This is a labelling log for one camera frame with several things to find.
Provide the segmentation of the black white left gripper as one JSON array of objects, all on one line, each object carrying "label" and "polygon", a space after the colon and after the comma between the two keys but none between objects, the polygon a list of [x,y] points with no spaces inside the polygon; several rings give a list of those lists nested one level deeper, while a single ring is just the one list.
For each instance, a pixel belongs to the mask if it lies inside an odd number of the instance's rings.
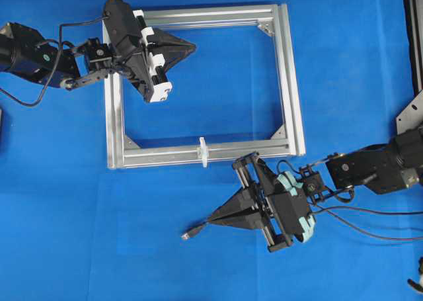
[{"label": "black white left gripper", "polygon": [[[103,7],[114,65],[147,103],[167,100],[173,85],[166,72],[196,51],[196,45],[137,19],[123,0],[107,0]],[[154,45],[155,54],[149,49]]]}]

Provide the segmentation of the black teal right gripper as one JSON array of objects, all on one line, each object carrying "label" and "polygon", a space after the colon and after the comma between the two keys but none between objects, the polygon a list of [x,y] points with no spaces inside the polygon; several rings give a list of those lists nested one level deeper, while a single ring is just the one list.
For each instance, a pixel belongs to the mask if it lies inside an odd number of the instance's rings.
[{"label": "black teal right gripper", "polygon": [[273,172],[256,152],[240,157],[232,168],[241,188],[208,217],[209,224],[262,230],[270,252],[313,237],[316,221],[304,184],[289,171]]}]

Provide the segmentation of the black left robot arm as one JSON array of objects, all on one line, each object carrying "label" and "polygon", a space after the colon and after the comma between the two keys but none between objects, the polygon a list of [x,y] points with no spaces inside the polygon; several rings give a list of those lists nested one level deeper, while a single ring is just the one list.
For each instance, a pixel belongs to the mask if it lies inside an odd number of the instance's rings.
[{"label": "black left robot arm", "polygon": [[147,26],[123,0],[107,0],[98,21],[107,43],[89,38],[76,46],[62,37],[46,39],[16,22],[1,28],[1,71],[21,79],[68,91],[117,73],[147,103],[165,101],[173,89],[166,73],[196,50],[196,45],[159,28]]}]

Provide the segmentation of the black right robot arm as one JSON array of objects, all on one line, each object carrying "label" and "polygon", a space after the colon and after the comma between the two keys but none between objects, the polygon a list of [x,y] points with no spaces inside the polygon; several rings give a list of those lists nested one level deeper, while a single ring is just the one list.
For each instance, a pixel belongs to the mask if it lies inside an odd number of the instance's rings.
[{"label": "black right robot arm", "polygon": [[314,233],[312,205],[330,197],[349,203],[355,187],[361,185],[376,194],[386,194],[417,184],[422,173],[422,129],[407,130],[386,144],[334,153],[322,163],[334,190],[325,185],[311,164],[274,173],[257,152],[240,157],[232,168],[241,188],[206,222],[262,230],[271,252],[292,246],[294,239],[304,243]]}]

